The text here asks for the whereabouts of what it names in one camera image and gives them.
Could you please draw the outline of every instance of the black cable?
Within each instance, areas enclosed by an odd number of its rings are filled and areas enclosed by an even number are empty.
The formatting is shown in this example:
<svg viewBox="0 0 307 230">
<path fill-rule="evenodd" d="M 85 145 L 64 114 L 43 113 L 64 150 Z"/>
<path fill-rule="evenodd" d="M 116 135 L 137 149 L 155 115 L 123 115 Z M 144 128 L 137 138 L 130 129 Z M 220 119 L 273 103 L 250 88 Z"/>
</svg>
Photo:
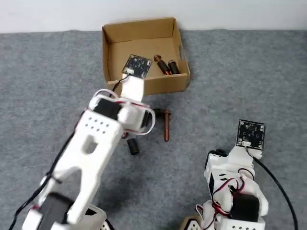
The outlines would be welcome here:
<svg viewBox="0 0 307 230">
<path fill-rule="evenodd" d="M 292 217 L 293 217 L 293 222 L 294 222 L 294 229 L 295 230 L 298 230 L 298 222 L 297 222 L 297 217 L 296 217 L 296 214 L 295 214 L 295 211 L 294 211 L 294 208 L 291 204 L 291 201 L 287 195 L 287 193 L 284 191 L 282 185 L 279 183 L 279 181 L 276 179 L 276 177 L 273 175 L 273 173 L 261 162 L 259 161 L 257 158 L 253 157 L 248 149 L 246 149 L 246 152 L 248 152 L 249 156 L 251 156 L 255 162 L 257 162 L 270 176 L 271 178 L 274 180 L 274 182 L 277 184 L 278 188 L 280 189 L 280 191 L 282 192 L 283 196 L 285 197 L 287 203 L 288 203 L 288 206 L 290 208 L 290 211 L 291 211 L 291 214 L 292 214 Z"/>
<path fill-rule="evenodd" d="M 14 228 L 14 226 L 15 226 L 15 224 L 16 224 L 16 221 L 17 221 L 17 218 L 18 218 L 18 215 L 21 213 L 21 211 L 22 211 L 25 207 L 27 207 L 27 206 L 28 206 L 28 205 L 29 205 L 29 204 L 40 194 L 40 192 L 41 192 L 41 191 L 44 189 L 44 187 L 47 185 L 47 183 L 49 182 L 49 180 L 50 180 L 51 177 L 52 177 L 53 171 L 54 171 L 54 169 L 55 169 L 55 167 L 56 167 L 56 165 L 57 165 L 59 159 L 61 158 L 61 156 L 62 156 L 64 150 L 66 149 L 66 147 L 67 147 L 67 145 L 69 144 L 70 140 L 72 139 L 73 135 L 74 135 L 74 132 L 68 137 L 68 139 L 66 140 L 66 142 L 65 142 L 64 145 L 62 146 L 61 150 L 60 150 L 59 153 L 57 154 L 57 156 L 56 156 L 55 160 L 53 161 L 53 163 L 52 163 L 52 165 L 51 165 L 49 171 L 46 173 L 46 178 L 45 178 L 44 182 L 39 186 L 38 189 L 36 189 L 36 190 L 33 192 L 32 196 L 31 196 L 28 200 L 26 200 L 26 201 L 17 209 L 17 211 L 15 212 L 14 219 L 13 219 L 13 221 L 12 221 L 12 223 L 11 223 L 11 226 L 10 226 L 9 230 L 12 230 L 12 229 Z"/>
<path fill-rule="evenodd" d="M 251 173 L 250 170 L 248 170 L 248 169 L 246 169 L 246 168 L 239 168 L 239 169 L 238 169 L 238 173 L 240 173 L 241 170 L 245 170 L 245 171 L 249 172 L 249 174 L 251 174 L 251 176 L 253 177 L 253 181 L 255 180 L 255 177 L 254 177 L 254 175 Z"/>
<path fill-rule="evenodd" d="M 117 87 L 119 86 L 119 84 L 120 84 L 123 80 L 127 79 L 128 76 L 129 76 L 129 74 L 127 74 L 126 77 L 124 77 L 124 78 L 120 79 L 118 82 L 116 82 L 116 84 L 114 85 L 112 91 L 114 92 L 114 91 L 117 89 Z"/>
</svg>

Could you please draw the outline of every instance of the brown cardboard box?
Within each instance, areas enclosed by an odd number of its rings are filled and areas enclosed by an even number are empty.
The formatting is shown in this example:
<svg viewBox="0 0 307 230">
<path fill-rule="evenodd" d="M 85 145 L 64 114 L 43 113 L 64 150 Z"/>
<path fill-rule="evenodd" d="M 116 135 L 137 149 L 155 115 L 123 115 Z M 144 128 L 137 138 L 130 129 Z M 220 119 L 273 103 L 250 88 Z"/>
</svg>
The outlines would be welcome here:
<svg viewBox="0 0 307 230">
<path fill-rule="evenodd" d="M 131 54 L 152 61 L 159 54 L 166 64 L 172 59 L 179 68 L 180 74 L 166 76 L 153 62 L 145 78 L 146 94 L 183 91 L 187 87 L 190 71 L 175 18 L 107 24 L 102 27 L 102 43 L 102 65 L 109 89 L 121 79 Z"/>
</svg>

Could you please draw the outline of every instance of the black cylinder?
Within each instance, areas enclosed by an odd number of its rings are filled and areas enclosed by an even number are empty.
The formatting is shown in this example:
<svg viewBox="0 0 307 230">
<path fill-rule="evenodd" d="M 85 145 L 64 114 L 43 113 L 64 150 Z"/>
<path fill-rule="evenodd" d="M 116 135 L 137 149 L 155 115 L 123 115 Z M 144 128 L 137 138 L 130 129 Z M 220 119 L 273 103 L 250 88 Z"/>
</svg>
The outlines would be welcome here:
<svg viewBox="0 0 307 230">
<path fill-rule="evenodd" d="M 140 152 L 138 143 L 136 142 L 134 138 L 127 140 L 127 143 L 128 143 L 128 147 L 129 147 L 131 155 L 136 155 Z"/>
<path fill-rule="evenodd" d="M 166 65 L 166 63 L 163 60 L 159 60 L 158 62 L 158 66 L 160 68 L 160 70 L 164 73 L 167 74 L 169 72 L 169 68 Z"/>
<path fill-rule="evenodd" d="M 172 74 L 179 74 L 180 73 L 179 70 L 178 70 L 178 67 L 176 65 L 176 62 L 174 60 L 170 60 L 168 62 L 168 66 L 169 66 Z"/>
</svg>

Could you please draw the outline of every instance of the robotic arm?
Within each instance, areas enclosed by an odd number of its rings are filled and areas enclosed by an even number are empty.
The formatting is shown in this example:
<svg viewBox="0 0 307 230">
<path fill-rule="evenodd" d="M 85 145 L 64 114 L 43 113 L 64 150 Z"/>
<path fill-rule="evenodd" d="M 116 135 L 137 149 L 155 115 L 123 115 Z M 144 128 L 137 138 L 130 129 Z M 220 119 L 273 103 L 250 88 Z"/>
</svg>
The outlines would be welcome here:
<svg viewBox="0 0 307 230">
<path fill-rule="evenodd" d="M 140 102 L 150 65 L 150 60 L 131 55 L 123 70 L 122 97 L 106 89 L 94 94 L 51 178 L 48 181 L 47 176 L 43 178 L 41 185 L 46 186 L 38 196 L 38 205 L 29 210 L 23 230 L 99 230 L 105 227 L 106 213 L 91 205 L 100 177 L 123 132 L 145 135 L 155 124 L 154 111 Z M 152 125 L 144 131 L 149 114 Z M 76 170 L 82 171 L 81 186 L 76 200 L 72 201 L 56 190 Z"/>
<path fill-rule="evenodd" d="M 240 120 L 236 146 L 210 151 L 204 176 L 211 200 L 201 209 L 203 230 L 264 230 L 269 203 L 254 181 L 253 157 L 261 158 L 265 124 Z"/>
</svg>

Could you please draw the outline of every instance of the circuit board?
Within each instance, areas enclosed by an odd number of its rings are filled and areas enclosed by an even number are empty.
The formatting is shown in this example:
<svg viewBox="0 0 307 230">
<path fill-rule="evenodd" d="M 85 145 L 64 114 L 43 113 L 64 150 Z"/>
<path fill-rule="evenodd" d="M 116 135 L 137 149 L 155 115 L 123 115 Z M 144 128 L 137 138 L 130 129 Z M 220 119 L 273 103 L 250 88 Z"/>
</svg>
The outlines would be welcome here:
<svg viewBox="0 0 307 230">
<path fill-rule="evenodd" d="M 144 79 L 151 64 L 150 59 L 131 54 L 124 66 L 123 73 Z"/>
<path fill-rule="evenodd" d="M 247 120 L 239 120 L 236 145 L 251 149 L 263 150 L 265 124 Z"/>
</svg>

